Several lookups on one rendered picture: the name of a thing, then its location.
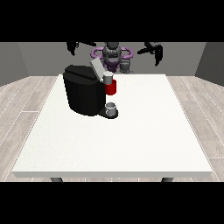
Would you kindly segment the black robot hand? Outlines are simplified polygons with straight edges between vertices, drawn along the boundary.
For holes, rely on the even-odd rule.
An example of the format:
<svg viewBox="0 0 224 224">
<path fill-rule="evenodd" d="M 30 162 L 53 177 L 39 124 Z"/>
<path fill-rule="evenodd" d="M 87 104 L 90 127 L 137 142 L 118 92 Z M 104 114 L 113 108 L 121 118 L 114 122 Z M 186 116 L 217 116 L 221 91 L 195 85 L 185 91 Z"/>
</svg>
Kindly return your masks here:
<svg viewBox="0 0 224 224">
<path fill-rule="evenodd" d="M 67 50 L 74 56 L 75 55 L 75 50 L 79 47 L 80 42 L 67 42 L 66 47 Z M 96 46 L 95 42 L 84 42 L 84 45 L 88 46 Z"/>
<path fill-rule="evenodd" d="M 159 62 L 163 58 L 163 47 L 159 42 L 145 42 L 145 48 L 140 49 L 137 53 L 144 54 L 150 53 L 155 57 L 155 66 L 159 64 Z"/>
</svg>

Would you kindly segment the pale grey machine lid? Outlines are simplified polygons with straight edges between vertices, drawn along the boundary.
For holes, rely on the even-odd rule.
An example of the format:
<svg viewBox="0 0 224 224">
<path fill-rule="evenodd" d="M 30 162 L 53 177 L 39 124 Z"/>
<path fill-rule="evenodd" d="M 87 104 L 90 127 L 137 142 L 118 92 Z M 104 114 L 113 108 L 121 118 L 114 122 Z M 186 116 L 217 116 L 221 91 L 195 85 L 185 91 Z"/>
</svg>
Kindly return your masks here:
<svg viewBox="0 0 224 224">
<path fill-rule="evenodd" d="M 105 69 L 100 59 L 99 58 L 92 59 L 90 61 L 90 66 L 94 69 L 95 75 L 100 80 L 103 77 L 103 73 L 105 72 Z"/>
</svg>

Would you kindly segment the small grey coffee pod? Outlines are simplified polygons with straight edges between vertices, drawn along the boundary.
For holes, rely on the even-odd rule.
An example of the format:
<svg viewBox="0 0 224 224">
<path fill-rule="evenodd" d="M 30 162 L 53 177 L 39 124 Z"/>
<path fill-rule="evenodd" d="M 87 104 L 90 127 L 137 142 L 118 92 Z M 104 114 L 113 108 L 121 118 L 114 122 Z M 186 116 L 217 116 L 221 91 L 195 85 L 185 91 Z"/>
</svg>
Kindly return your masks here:
<svg viewBox="0 0 224 224">
<path fill-rule="evenodd" d="M 110 85 L 112 83 L 112 80 L 113 80 L 113 73 L 110 72 L 110 71 L 105 71 L 103 73 L 103 82 L 106 84 L 106 85 Z"/>
</svg>

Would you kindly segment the black coffee machine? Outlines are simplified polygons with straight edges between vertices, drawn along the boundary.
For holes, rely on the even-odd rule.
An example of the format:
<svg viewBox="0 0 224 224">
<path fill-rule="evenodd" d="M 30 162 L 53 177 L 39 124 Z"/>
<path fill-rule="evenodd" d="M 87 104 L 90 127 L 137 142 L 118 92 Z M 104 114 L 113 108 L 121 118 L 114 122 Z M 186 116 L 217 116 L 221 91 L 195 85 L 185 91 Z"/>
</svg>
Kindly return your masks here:
<svg viewBox="0 0 224 224">
<path fill-rule="evenodd" d="M 91 66 L 70 65 L 63 73 L 63 80 L 71 110 L 84 116 L 118 117 L 117 109 L 115 115 L 106 115 L 105 83 L 97 79 Z"/>
</svg>

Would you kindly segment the red pod holder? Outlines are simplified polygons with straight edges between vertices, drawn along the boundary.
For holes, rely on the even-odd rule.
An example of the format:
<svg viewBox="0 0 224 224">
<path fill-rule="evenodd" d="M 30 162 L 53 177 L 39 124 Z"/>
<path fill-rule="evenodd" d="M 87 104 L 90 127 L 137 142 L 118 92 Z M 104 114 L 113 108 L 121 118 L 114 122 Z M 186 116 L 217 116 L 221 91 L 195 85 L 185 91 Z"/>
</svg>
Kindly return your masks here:
<svg viewBox="0 0 224 224">
<path fill-rule="evenodd" d="M 114 95 L 116 93 L 116 80 L 112 80 L 111 84 L 105 84 L 104 88 L 106 95 Z"/>
</svg>

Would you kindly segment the small grey cup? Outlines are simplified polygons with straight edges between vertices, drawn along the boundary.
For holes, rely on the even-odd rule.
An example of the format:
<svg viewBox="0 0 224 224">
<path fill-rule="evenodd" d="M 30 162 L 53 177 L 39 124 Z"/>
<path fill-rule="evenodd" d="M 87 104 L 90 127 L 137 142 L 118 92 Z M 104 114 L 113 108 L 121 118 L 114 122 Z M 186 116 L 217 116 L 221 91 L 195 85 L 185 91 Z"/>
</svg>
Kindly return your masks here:
<svg viewBox="0 0 224 224">
<path fill-rule="evenodd" d="M 107 116 L 114 116 L 116 114 L 116 105 L 113 102 L 108 102 L 105 105 L 105 109 Z"/>
</svg>

